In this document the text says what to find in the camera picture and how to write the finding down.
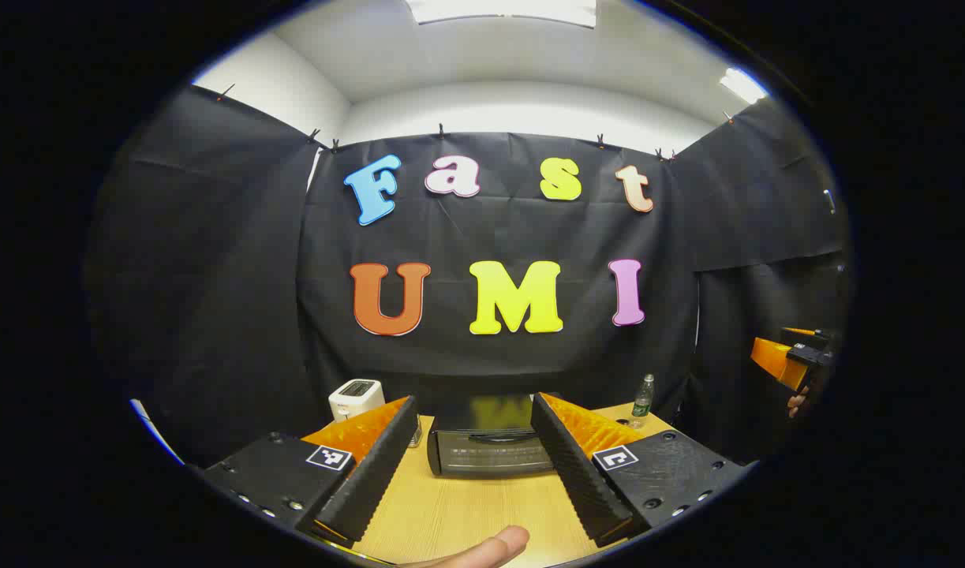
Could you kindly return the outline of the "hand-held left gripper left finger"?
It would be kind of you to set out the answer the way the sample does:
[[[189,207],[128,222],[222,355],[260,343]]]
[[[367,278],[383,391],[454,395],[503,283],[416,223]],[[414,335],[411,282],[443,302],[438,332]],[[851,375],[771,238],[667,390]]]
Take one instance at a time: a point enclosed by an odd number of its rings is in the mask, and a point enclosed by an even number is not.
[[[269,432],[202,478],[273,524],[351,547],[363,539],[417,425],[417,399],[409,395],[303,438]]]

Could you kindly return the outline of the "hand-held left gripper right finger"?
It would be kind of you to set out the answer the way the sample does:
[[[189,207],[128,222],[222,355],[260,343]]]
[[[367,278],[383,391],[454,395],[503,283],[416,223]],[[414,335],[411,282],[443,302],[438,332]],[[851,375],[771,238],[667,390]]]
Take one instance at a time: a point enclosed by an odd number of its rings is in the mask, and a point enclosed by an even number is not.
[[[533,396],[530,424],[599,547],[662,531],[749,472],[676,429],[639,436],[548,393]]]

